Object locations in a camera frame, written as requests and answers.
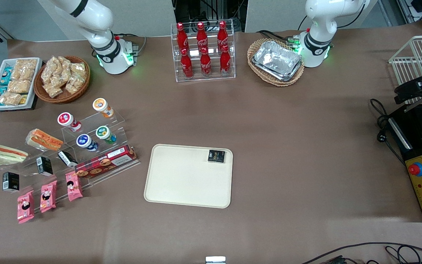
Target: white tray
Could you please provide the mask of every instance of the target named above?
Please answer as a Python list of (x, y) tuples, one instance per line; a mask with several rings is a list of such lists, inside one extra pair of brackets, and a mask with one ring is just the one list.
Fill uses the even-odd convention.
[[(209, 150), (224, 163), (208, 162)], [(231, 203), (233, 154), (229, 149), (157, 144), (152, 148), (144, 198), (148, 202), (226, 208)]]
[[(35, 97), (34, 81), (35, 81), (35, 77), (36, 77), (38, 71), (42, 67), (42, 59), (35, 58), (35, 57), (20, 58), (20, 59), (36, 59), (37, 60), (37, 65), (35, 66), (34, 76), (32, 77), (32, 83), (30, 84), (30, 90), (29, 90), (29, 93), (27, 94), (27, 100), (25, 101), (25, 104), (21, 104), (21, 105), (18, 105), (18, 106), (0, 105), (0, 111), (2, 111), (2, 110), (22, 110), (22, 109), (28, 109), (28, 108), (31, 108), (32, 107), (32, 103), (34, 102), (34, 97)], [(1, 76), (3, 75), (3, 71), (4, 71), (4, 68), (6, 67), (6, 65), (9, 65), (9, 66), (14, 67), (15, 62), (17, 60), (18, 59), (7, 59), (7, 60), (3, 60), (3, 62), (1, 63), (1, 67), (0, 67), (0, 80), (1, 80)]]

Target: pink snack package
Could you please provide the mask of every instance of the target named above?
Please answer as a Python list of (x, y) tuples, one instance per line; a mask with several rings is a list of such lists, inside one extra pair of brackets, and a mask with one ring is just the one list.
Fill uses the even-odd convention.
[(40, 211), (42, 213), (56, 208), (56, 182), (42, 185), (42, 195), (40, 195)]
[(19, 224), (25, 223), (34, 217), (34, 197), (30, 191), (17, 198), (17, 221)]
[(76, 172), (69, 172), (66, 174), (66, 185), (67, 185), (67, 197), (69, 202), (74, 199), (83, 197), (81, 185), (77, 178)]

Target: wicker basket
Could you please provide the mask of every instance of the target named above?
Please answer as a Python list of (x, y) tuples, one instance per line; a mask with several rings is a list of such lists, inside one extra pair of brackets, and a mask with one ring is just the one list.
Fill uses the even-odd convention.
[(37, 73), (37, 76), (35, 77), (34, 92), (40, 99), (44, 100), (45, 102), (70, 103), (78, 99), (79, 97), (81, 97), (81, 95), (83, 95), (86, 92), (87, 87), (89, 87), (90, 68), (87, 62), (75, 56), (65, 56), (65, 58), (67, 58), (72, 63), (80, 63), (80, 62), (84, 63), (84, 65), (86, 66), (86, 72), (87, 72), (86, 82), (84, 82), (84, 84), (79, 88), (79, 90), (75, 92), (73, 95), (70, 94), (68, 91), (66, 91), (66, 89), (64, 89), (65, 85), (63, 85), (62, 86), (63, 92), (57, 95), (55, 98), (51, 98), (48, 95), (48, 93), (45, 91), (45, 89), (43, 88), (43, 81), (41, 77), (42, 72), (45, 69), (45, 65), (43, 65), (40, 71)]
[[(274, 86), (277, 86), (277, 87), (289, 86), (289, 85), (295, 83), (300, 78), (300, 76), (304, 72), (304, 64), (302, 64), (299, 67), (299, 69), (297, 70), (297, 72), (294, 74), (294, 76), (292, 77), (292, 79), (289, 82), (282, 82), (282, 81), (278, 80), (276, 77), (274, 77), (273, 75), (269, 74), (268, 72), (265, 72), (264, 70), (260, 69), (259, 67), (256, 67), (252, 62), (253, 55), (255, 55), (255, 53), (261, 47), (263, 42), (270, 41), (270, 40), (272, 40), (272, 39), (262, 38), (261, 40), (257, 40), (252, 45), (250, 45), (250, 48), (248, 48), (248, 51), (247, 51), (248, 65), (256, 73), (256, 75), (258, 75), (263, 81), (265, 81), (269, 84), (272, 84)], [(282, 47), (289, 49), (289, 46), (284, 44), (283, 42), (281, 42), (279, 40), (273, 40), (273, 41), (280, 44)]]

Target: floor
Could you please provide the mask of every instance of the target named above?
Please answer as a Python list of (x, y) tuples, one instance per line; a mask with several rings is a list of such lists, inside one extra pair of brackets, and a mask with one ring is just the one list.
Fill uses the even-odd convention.
[[(404, 21), (395, 0), (382, 0), (392, 25)], [(29, 41), (66, 40), (66, 36), (49, 17), (37, 0), (13, 0), (0, 5), (0, 25), (14, 38)], [(362, 27), (386, 27), (387, 23), (377, 3), (362, 23)], [(0, 64), (7, 59), (6, 43), (0, 43)]]

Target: coca-cola bottle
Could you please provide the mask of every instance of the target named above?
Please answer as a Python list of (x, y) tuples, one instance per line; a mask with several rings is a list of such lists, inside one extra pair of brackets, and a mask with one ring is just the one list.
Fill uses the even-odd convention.
[(200, 62), (201, 74), (203, 74), (203, 78), (211, 77), (211, 58), (208, 55), (208, 48), (206, 48), (206, 53), (201, 55)]
[(222, 47), (227, 45), (227, 31), (226, 31), (226, 22), (219, 22), (219, 32), (218, 32), (218, 52), (222, 52)]
[(180, 52), (182, 50), (185, 50), (185, 52), (188, 53), (189, 47), (188, 47), (188, 37), (186, 36), (186, 33), (183, 31), (183, 24), (182, 22), (177, 23), (177, 43), (179, 45)]
[(204, 32), (203, 22), (198, 22), (196, 41), (198, 42), (198, 51), (200, 54), (208, 54), (208, 36), (206, 35), (206, 32)]
[(180, 51), (182, 57), (180, 59), (180, 63), (182, 64), (183, 74), (185, 75), (185, 79), (193, 78), (193, 69), (191, 67), (191, 59), (188, 57), (188, 53), (185, 49)]
[(231, 72), (231, 55), (229, 55), (229, 46), (222, 47), (221, 53), (221, 75), (227, 76)]

